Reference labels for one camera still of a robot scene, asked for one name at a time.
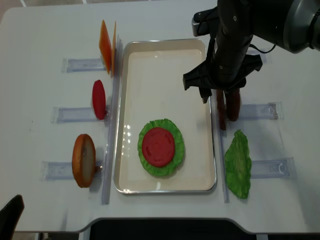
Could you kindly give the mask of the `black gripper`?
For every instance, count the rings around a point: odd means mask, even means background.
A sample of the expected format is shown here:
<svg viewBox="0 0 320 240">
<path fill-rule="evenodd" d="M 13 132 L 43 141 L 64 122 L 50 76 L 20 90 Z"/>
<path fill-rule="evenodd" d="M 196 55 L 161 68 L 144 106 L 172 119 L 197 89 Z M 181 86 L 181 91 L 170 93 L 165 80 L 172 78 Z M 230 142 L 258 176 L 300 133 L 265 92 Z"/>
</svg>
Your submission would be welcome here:
<svg viewBox="0 0 320 240">
<path fill-rule="evenodd" d="M 206 59 L 183 75 L 183 86 L 198 87 L 207 103 L 212 90 L 231 96 L 246 85 L 246 77 L 262 67 L 260 55 L 247 55 L 253 38 L 251 6 L 217 6 L 194 15 L 196 36 L 210 35 Z"/>
</svg>

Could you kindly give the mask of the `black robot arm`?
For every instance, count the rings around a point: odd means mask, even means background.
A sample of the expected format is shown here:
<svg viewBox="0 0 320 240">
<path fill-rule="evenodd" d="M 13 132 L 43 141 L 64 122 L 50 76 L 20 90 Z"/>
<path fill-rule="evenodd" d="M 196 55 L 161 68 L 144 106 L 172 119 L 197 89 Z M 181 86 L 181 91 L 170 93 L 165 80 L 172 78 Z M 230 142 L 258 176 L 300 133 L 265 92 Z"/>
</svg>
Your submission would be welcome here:
<svg viewBox="0 0 320 240">
<path fill-rule="evenodd" d="M 206 59 L 183 75 L 185 89 L 197 87 L 204 102 L 212 90 L 231 92 L 263 65 L 249 55 L 257 36 L 293 54 L 320 48 L 320 3 L 317 0 L 220 0 L 197 12 L 193 34 L 210 36 Z"/>
</svg>

